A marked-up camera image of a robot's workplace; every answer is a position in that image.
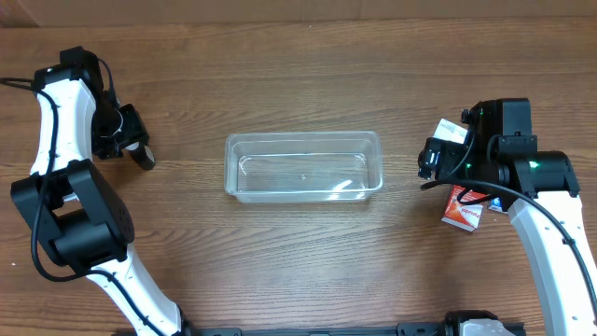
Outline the white and blue box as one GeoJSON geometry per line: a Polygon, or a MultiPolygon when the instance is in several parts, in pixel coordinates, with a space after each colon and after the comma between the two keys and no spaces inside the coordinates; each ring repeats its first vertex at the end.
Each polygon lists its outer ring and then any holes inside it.
{"type": "Polygon", "coordinates": [[[466,140],[467,129],[447,120],[441,119],[438,123],[433,137],[439,140],[463,144],[466,140]]]}

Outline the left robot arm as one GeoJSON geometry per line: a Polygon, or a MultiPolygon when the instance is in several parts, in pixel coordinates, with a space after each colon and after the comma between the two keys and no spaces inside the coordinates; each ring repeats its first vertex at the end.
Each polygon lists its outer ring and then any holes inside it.
{"type": "Polygon", "coordinates": [[[109,67],[74,47],[31,79],[2,84],[31,91],[41,107],[39,146],[29,177],[11,199],[32,231],[31,255],[51,282],[87,278],[127,317],[137,335],[190,335],[192,325],[152,279],[134,248],[132,217],[93,164],[128,152],[144,170],[156,160],[133,105],[122,105],[109,67]]]}

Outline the black bottle white cap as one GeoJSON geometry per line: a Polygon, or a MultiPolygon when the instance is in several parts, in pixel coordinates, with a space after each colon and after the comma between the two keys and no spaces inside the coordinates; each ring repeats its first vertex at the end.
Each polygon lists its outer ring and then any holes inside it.
{"type": "Polygon", "coordinates": [[[129,152],[131,158],[144,170],[150,171],[156,165],[156,160],[153,152],[148,145],[141,142],[131,144],[125,149],[129,152]]]}

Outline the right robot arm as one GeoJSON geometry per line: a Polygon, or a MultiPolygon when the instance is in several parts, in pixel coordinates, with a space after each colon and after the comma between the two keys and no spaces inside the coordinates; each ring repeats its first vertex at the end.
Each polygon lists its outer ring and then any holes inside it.
{"type": "Polygon", "coordinates": [[[481,101],[462,112],[463,142],[427,138],[422,189],[454,185],[499,199],[530,262],[548,335],[596,332],[596,265],[580,186],[561,151],[541,151],[526,98],[481,101]]]}

